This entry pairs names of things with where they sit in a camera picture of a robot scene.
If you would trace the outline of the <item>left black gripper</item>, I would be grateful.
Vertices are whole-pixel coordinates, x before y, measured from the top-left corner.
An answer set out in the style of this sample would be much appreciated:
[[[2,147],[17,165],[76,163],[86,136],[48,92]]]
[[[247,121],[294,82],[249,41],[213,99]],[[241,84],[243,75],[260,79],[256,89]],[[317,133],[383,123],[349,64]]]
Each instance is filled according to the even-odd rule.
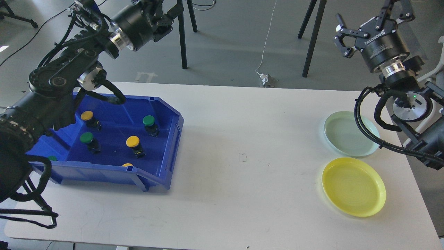
[[[162,4],[162,0],[133,0],[112,17],[111,42],[119,50],[137,51],[149,41],[160,41],[173,25],[173,8],[164,12]]]

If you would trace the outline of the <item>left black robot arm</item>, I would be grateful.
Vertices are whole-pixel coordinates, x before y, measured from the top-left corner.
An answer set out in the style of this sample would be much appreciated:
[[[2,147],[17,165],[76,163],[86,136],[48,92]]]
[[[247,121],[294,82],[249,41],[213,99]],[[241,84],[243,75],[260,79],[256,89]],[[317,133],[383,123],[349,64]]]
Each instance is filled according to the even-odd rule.
[[[103,52],[117,58],[122,49],[136,52],[172,31],[183,15],[178,2],[168,12],[161,0],[133,0],[109,18],[94,0],[76,0],[62,40],[29,75],[30,92],[1,114],[1,201],[34,201],[40,210],[1,209],[1,218],[54,229],[58,214],[42,197],[51,177],[49,158],[29,155],[41,136],[76,122],[83,98],[123,105],[124,94],[106,78],[98,61]]]

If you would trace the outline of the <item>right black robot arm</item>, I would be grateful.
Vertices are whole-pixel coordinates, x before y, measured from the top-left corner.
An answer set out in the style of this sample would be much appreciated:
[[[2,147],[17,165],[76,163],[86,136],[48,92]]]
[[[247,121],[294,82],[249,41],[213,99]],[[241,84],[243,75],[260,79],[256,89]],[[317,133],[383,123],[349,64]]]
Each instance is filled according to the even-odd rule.
[[[418,132],[410,123],[427,118],[433,102],[443,104],[443,90],[428,81],[420,87],[417,73],[424,64],[419,56],[410,58],[410,52],[398,26],[413,21],[415,14],[409,0],[402,0],[402,11],[398,17],[391,16],[394,0],[384,2],[377,16],[363,23],[358,29],[346,27],[341,14],[336,18],[338,26],[334,43],[343,57],[351,58],[360,52],[371,73],[379,73],[380,84],[365,87],[355,100],[354,120],[358,129],[380,148],[387,148],[402,155],[412,156],[425,166],[443,168],[443,118],[439,118],[423,132]],[[409,139],[406,146],[395,146],[374,135],[363,122],[360,114],[364,99],[374,92],[379,97],[374,110],[374,120],[385,130],[402,132]]]

